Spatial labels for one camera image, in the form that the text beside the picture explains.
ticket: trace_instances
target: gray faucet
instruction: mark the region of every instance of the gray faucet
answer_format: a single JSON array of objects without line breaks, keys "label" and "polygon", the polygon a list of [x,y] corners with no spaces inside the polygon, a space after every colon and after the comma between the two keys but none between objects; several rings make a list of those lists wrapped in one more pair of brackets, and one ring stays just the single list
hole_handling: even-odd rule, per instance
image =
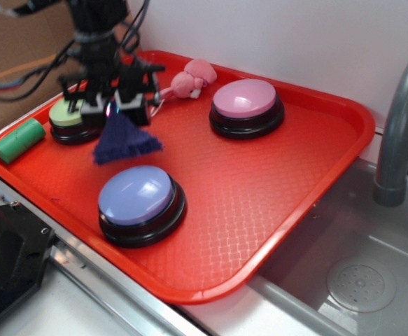
[{"label": "gray faucet", "polygon": [[402,204],[408,175],[408,65],[389,111],[374,178],[374,200],[386,207]]}]

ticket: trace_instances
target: purple button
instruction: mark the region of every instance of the purple button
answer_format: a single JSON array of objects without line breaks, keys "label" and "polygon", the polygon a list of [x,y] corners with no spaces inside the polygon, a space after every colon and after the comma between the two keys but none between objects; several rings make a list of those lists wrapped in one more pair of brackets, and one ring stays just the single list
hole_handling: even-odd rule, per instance
[{"label": "purple button", "polygon": [[273,107],[276,91],[259,79],[241,79],[219,89],[213,98],[217,112],[228,118],[250,118]]},{"label": "purple button", "polygon": [[149,221],[165,209],[173,196],[168,174],[153,166],[139,166],[111,178],[99,194],[99,210],[116,225]]}]

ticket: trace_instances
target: white wall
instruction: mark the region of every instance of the white wall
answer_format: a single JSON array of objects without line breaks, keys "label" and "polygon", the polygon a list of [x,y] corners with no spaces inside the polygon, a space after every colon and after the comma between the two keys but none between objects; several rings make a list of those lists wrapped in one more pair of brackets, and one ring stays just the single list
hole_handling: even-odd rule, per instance
[{"label": "white wall", "polygon": [[408,63],[408,0],[152,0],[141,44],[350,98],[383,127]]}]

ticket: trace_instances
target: pink plush toy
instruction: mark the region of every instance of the pink plush toy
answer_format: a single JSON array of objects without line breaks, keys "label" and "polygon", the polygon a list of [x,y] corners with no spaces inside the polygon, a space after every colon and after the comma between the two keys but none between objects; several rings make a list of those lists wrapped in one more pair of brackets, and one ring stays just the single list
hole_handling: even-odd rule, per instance
[{"label": "pink plush toy", "polygon": [[189,61],[182,72],[171,81],[171,87],[160,91],[162,99],[174,95],[178,98],[199,98],[202,88],[216,81],[216,71],[204,59]]}]

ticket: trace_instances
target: pink button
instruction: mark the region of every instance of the pink button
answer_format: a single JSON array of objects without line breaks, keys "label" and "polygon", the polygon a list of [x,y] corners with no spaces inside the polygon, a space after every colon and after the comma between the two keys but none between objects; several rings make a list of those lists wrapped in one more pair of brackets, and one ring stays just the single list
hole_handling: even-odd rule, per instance
[{"label": "pink button", "polygon": [[250,118],[273,107],[274,86],[259,79],[241,79],[219,89],[213,98],[219,114],[228,118]]}]

